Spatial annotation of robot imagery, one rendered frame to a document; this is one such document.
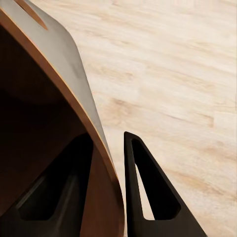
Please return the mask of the trash can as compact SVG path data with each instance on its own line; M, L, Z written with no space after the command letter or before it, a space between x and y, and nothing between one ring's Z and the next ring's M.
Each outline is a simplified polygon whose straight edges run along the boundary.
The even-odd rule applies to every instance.
M87 132L93 155L79 237L123 237L119 179L75 40L29 0L0 0L0 217Z

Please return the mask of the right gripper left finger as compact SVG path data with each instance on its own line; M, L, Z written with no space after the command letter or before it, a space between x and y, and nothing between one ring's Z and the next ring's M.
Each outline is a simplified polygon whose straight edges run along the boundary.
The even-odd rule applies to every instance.
M79 237L93 155L75 137L0 217L0 237Z

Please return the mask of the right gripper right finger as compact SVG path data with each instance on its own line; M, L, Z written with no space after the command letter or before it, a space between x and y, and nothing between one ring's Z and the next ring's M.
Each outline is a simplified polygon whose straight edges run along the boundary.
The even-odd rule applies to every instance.
M143 216L136 166L155 220ZM127 237L207 237L144 141L124 133Z

